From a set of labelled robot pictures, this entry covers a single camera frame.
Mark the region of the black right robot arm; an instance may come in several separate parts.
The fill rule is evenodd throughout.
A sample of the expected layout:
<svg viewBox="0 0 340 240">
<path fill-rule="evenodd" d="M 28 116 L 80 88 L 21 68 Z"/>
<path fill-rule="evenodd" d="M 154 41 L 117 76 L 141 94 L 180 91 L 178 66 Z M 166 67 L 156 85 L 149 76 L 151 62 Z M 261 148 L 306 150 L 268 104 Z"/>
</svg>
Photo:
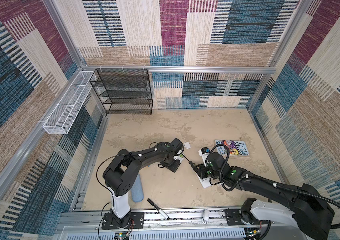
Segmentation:
<svg viewBox="0 0 340 240">
<path fill-rule="evenodd" d="M 200 179 L 217 179 L 227 192 L 238 189 L 276 202 L 262 211 L 256 206 L 256 199 L 248 198 L 241 209 L 242 218 L 247 223 L 254 220 L 270 221 L 272 217 L 281 218 L 283 213 L 278 208 L 283 206 L 289 210 L 288 220 L 314 240 L 325 240 L 331 229 L 340 227 L 340 224 L 332 224 L 335 213 L 331 207 L 340 208 L 339 203 L 321 196 L 310 185 L 298 187 L 274 182 L 243 168 L 229 166 L 228 159 L 218 153 L 210 153 L 206 164 L 190 165 Z"/>
</svg>

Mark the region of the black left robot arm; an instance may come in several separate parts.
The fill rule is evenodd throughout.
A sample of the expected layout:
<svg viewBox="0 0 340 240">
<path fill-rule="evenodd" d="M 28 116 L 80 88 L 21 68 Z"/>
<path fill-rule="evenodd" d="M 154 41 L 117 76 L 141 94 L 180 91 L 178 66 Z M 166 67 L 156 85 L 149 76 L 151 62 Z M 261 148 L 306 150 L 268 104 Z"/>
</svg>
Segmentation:
<svg viewBox="0 0 340 240">
<path fill-rule="evenodd" d="M 114 156 L 102 177 L 105 180 L 105 188 L 112 195 L 111 220 L 117 227 L 126 227 L 132 222 L 128 192 L 133 187 L 140 170 L 158 163 L 161 167 L 175 173 L 181 164 L 177 157 L 183 153 L 183 150 L 184 144 L 175 138 L 170 143 L 159 142 L 152 148 L 138 152 L 122 149 Z"/>
</svg>

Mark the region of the black yellow screwdriver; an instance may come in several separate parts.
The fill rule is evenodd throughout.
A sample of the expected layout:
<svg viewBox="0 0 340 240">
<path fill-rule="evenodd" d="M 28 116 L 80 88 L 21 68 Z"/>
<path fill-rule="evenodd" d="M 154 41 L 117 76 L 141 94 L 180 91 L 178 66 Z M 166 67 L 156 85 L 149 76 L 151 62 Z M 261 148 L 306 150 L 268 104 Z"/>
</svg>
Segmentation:
<svg viewBox="0 0 340 240">
<path fill-rule="evenodd" d="M 188 163 L 191 165 L 191 167 L 194 169 L 197 165 L 195 163 L 193 163 L 192 161 L 190 161 L 185 155 L 184 156 L 184 159 L 186 159 L 188 161 Z"/>
</svg>

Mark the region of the white remote with red buttons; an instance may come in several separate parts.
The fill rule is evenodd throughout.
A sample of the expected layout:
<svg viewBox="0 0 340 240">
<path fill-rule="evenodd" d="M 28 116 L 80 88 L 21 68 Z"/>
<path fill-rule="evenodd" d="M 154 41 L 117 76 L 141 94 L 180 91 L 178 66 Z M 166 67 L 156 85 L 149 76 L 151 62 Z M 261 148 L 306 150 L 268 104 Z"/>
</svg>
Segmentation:
<svg viewBox="0 0 340 240">
<path fill-rule="evenodd" d="M 181 163 L 185 159 L 185 156 L 183 154 L 181 154 L 181 155 L 175 156 L 174 158 L 175 158 L 175 160 L 178 160 Z"/>
</svg>

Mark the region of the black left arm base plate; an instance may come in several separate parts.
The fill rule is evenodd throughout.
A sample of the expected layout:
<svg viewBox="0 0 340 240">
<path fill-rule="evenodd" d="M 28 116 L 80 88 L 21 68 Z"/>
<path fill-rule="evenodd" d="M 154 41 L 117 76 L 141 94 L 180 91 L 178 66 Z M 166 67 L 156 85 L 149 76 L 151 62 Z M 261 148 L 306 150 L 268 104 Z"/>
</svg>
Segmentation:
<svg viewBox="0 0 340 240">
<path fill-rule="evenodd" d="M 144 227 L 144 212 L 129 212 L 121 219 L 114 212 L 105 213 L 101 224 L 102 230 L 142 229 Z"/>
</svg>

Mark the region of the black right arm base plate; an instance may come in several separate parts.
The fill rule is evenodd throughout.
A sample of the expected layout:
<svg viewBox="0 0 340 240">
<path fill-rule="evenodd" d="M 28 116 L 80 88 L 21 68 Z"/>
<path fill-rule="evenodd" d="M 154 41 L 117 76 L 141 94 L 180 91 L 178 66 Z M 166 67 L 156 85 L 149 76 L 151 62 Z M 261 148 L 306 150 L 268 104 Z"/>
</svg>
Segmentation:
<svg viewBox="0 0 340 240">
<path fill-rule="evenodd" d="M 250 211 L 242 212 L 241 209 L 224 209 L 222 216 L 226 219 L 228 226 L 240 225 L 267 225 L 269 221 L 256 219 Z"/>
</svg>

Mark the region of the white battery cover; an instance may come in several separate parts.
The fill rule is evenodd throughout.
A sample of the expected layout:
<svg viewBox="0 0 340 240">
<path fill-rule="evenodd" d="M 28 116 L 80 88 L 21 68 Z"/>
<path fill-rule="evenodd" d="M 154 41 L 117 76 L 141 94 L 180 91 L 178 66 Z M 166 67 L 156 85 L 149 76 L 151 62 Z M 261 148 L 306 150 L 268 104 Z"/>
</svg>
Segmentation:
<svg viewBox="0 0 340 240">
<path fill-rule="evenodd" d="M 191 145 L 190 145 L 190 143 L 186 142 L 186 143 L 184 143 L 184 147 L 185 147 L 185 149 L 190 149 Z"/>
</svg>

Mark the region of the white air conditioner remote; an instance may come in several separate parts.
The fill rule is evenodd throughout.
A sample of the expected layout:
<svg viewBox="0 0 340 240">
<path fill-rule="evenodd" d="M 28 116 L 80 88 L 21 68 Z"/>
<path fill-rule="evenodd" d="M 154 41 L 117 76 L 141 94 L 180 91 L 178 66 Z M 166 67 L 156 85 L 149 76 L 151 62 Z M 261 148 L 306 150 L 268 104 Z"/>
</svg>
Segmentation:
<svg viewBox="0 0 340 240">
<path fill-rule="evenodd" d="M 204 189 L 212 186 L 210 178 L 203 178 L 202 179 L 202 178 L 198 177 L 198 180 L 200 181 L 200 183 L 201 183 L 201 185 Z"/>
</svg>

